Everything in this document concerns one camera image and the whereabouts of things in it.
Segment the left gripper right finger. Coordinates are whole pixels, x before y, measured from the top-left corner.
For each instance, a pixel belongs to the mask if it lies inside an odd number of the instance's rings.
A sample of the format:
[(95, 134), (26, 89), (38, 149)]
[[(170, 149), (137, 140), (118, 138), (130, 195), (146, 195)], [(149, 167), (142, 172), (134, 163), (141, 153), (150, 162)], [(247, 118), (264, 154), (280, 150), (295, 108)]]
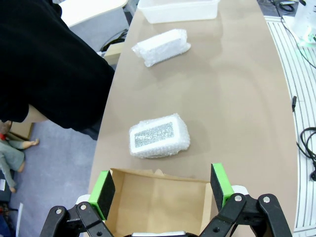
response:
[(257, 199), (248, 192), (235, 191), (221, 163), (213, 163), (210, 185), (218, 214), (201, 232), (201, 237), (231, 237), (238, 226), (249, 226), (256, 237), (291, 237), (281, 205), (273, 194)]

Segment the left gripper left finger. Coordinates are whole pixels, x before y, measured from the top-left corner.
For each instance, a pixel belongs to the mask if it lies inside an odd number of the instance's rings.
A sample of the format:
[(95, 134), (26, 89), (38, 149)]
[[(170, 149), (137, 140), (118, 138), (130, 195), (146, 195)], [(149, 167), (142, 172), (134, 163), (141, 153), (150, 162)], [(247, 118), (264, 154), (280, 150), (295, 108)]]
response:
[(71, 209), (54, 206), (50, 209), (40, 233), (41, 237), (78, 237), (87, 233), (90, 237), (112, 237), (106, 227), (115, 185), (110, 171), (102, 171), (88, 201), (75, 204)]

